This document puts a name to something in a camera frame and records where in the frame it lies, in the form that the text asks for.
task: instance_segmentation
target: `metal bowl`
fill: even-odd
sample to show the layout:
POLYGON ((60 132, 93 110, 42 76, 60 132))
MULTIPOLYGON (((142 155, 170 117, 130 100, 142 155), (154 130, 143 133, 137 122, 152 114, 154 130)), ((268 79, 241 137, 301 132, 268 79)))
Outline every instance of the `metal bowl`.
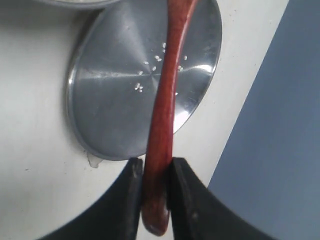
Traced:
POLYGON ((36 0, 46 4, 74 9, 101 9, 120 0, 36 0))

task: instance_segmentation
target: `red wooden handle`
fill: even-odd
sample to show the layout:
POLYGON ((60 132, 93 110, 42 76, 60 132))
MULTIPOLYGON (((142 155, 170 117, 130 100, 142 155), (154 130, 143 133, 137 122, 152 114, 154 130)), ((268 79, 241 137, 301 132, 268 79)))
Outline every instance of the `red wooden handle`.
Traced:
POLYGON ((166 171, 172 161, 178 64, 190 19, 198 0, 167 0, 166 53, 154 102, 142 185, 142 220, 162 236, 168 227, 166 171))

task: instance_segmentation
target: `metal pot lid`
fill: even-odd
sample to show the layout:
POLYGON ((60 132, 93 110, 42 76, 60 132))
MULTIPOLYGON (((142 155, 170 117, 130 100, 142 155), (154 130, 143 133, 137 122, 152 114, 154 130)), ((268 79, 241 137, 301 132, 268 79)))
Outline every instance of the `metal pot lid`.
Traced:
MULTIPOLYGON (((67 113, 80 144, 106 160, 146 152, 167 36, 166 0, 123 0, 101 12, 75 52, 67 113)), ((205 95, 216 70, 222 21, 201 0, 186 36, 176 90, 174 132, 205 95)))

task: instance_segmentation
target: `white surface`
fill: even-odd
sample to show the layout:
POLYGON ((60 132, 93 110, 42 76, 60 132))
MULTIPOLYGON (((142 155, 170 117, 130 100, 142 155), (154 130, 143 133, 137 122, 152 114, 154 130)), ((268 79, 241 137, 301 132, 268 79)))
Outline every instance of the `white surface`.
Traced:
MULTIPOLYGON (((218 0, 221 58, 195 114, 175 135, 207 185, 288 0, 218 0)), ((64 86, 83 12, 0 3, 0 239, 34 240, 88 208, 126 164, 89 166, 66 125, 64 86)), ((158 239, 142 225, 138 240, 158 239)), ((163 239, 173 239, 171 229, 163 239)))

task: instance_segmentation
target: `blue wall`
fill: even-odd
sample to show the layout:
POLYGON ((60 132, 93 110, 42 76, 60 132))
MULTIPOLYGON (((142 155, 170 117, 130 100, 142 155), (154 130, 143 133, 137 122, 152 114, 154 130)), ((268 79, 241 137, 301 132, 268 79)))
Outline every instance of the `blue wall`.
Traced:
POLYGON ((290 0, 209 189, 277 239, 320 240, 320 0, 290 0))

